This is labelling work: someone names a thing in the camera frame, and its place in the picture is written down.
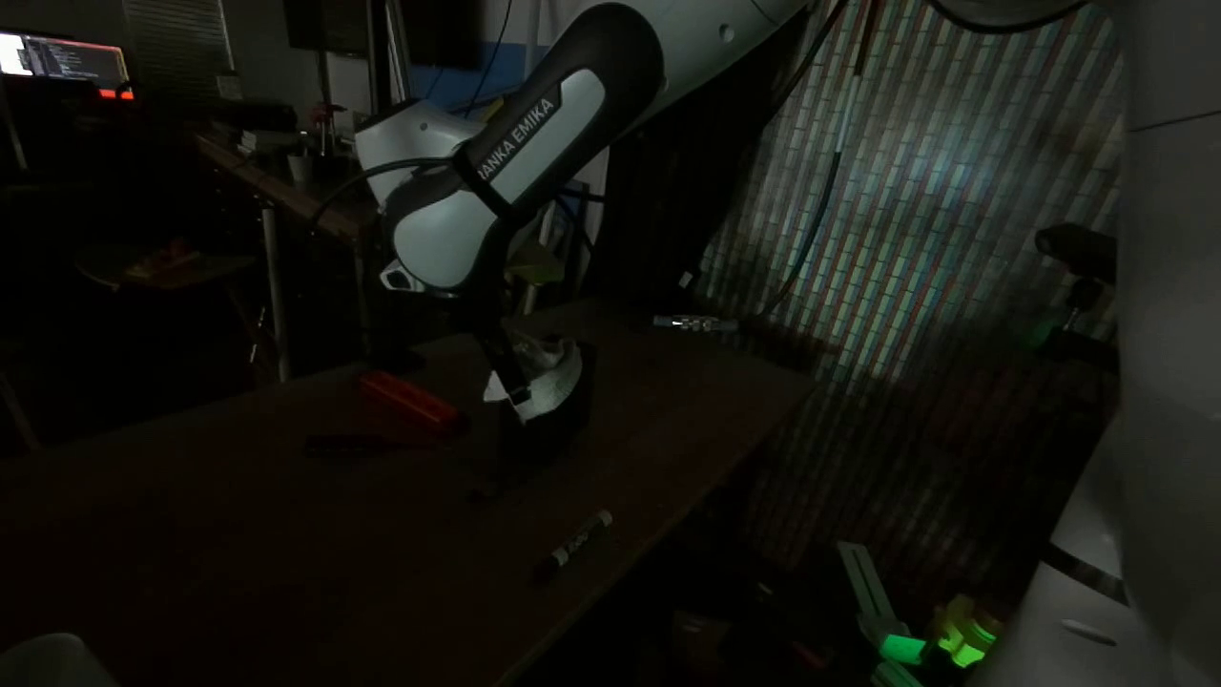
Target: metal pole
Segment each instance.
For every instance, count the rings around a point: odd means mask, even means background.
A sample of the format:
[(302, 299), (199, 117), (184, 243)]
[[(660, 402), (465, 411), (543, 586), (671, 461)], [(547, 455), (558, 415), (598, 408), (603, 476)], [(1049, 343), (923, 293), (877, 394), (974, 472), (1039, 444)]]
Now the metal pole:
[(4, 135), (7, 135), (7, 145), (10, 145), (16, 168), (26, 177), (26, 170), (30, 170), (30, 158), (26, 158), (21, 135), (20, 135), (20, 126), (16, 126), (16, 113), (10, 113), (4, 90), (0, 90), (0, 122), (4, 122)]
[(330, 95), (330, 62), (327, 62), (327, 48), (314, 48), (314, 69), (316, 69), (320, 108), (330, 108), (336, 95)]
[(357, 347), (363, 347), (363, 360), (369, 364), (374, 360), (374, 317), (369, 317), (369, 281), (367, 281), (367, 273), (369, 273), (367, 235), (369, 235), (367, 226), (357, 226), (352, 235), (352, 277), (356, 277)]
[(7, 408), (7, 415), (10, 415), (16, 435), (21, 440), (21, 448), (26, 448), (26, 450), (40, 450), (40, 444), (38, 444), (38, 435), (33, 435), (33, 425), (30, 425), (26, 408), (16, 402), (16, 391), (10, 391), (10, 382), (4, 379), (4, 370), (0, 370), (0, 402), (4, 402), (4, 408)]
[(393, 33), (393, 64), (397, 64), (393, 80), (405, 86), (405, 99), (412, 99), (412, 41), (408, 41), (405, 0), (390, 0), (390, 33)]
[(369, 117), (390, 112), (390, 48), (385, 48), (385, 0), (367, 0), (369, 41)]
[(283, 304), (283, 272), (280, 272), (280, 219), (276, 207), (264, 201), (264, 258), (268, 258), (268, 301), (272, 301), (272, 341), (276, 341), (276, 379), (291, 382), (291, 335), (285, 335), (285, 304)]

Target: wall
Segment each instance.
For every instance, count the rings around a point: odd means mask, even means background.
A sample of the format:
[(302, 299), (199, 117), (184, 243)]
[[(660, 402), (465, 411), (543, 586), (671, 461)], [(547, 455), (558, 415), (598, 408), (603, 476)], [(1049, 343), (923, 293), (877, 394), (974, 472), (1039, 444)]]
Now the wall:
[(225, 24), (249, 99), (283, 99), (302, 113), (320, 99), (314, 52), (291, 48), (283, 0), (225, 0)]
[(123, 0), (129, 58), (150, 112), (210, 117), (216, 71), (230, 69), (225, 10), (216, 0)]
[(123, 0), (4, 0), (0, 25), (124, 41)]
[(783, 566), (866, 541), (918, 606), (1015, 599), (1109, 411), (1114, 379), (1052, 347), (1069, 272), (1034, 232), (1114, 230), (1114, 25), (1086, 3), (1030, 33), (968, 33), (886, 0), (854, 86), (866, 3), (847, 6), (707, 253), (703, 293), (807, 365), (749, 539)]

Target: workbench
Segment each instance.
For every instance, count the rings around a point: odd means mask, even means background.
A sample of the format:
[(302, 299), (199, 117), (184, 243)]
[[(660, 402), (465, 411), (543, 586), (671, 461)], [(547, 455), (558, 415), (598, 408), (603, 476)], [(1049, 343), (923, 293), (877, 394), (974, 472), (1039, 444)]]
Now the workbench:
[[(0, 644), (79, 635), (123, 687), (511, 684), (796, 406), (802, 379), (585, 304), (533, 333), (594, 343), (587, 426), (533, 476), (503, 466), (486, 360), (419, 347), (412, 385), (468, 411), (426, 440), (357, 370), (0, 466)], [(383, 450), (309, 450), (383, 435)], [(598, 510), (568, 569), (536, 566)]]

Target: white robotic arm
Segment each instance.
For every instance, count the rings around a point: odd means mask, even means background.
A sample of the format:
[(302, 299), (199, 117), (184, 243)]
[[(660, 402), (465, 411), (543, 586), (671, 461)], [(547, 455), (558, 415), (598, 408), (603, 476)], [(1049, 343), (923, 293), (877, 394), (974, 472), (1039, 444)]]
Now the white robotic arm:
[(500, 329), (511, 235), (615, 139), (684, 99), (802, 10), (806, 0), (624, 0), (587, 6), (488, 126), (400, 108), (356, 139), (363, 168), (447, 158), (374, 179), (393, 262), (383, 281), (451, 299), (492, 360), (517, 420), (566, 406), (577, 347), (533, 347)]

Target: corrugated metal wall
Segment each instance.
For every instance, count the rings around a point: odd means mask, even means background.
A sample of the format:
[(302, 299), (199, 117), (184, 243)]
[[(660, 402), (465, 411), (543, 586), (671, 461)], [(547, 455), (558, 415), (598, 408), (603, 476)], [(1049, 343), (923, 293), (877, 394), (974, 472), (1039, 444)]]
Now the corrugated metal wall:
[[(912, 602), (1010, 599), (1108, 415), (1086, 398), (1097, 379), (1039, 347), (1069, 277), (1030, 235), (1109, 230), (1127, 71), (1096, 6), (1034, 33), (965, 33), (923, 0), (877, 10), (858, 108), (866, 0), (847, 0), (707, 253), (707, 301), (823, 350), (772, 444), (749, 539), (783, 566), (811, 541), (871, 541)], [(829, 221), (767, 310), (802, 258), (838, 117)]]

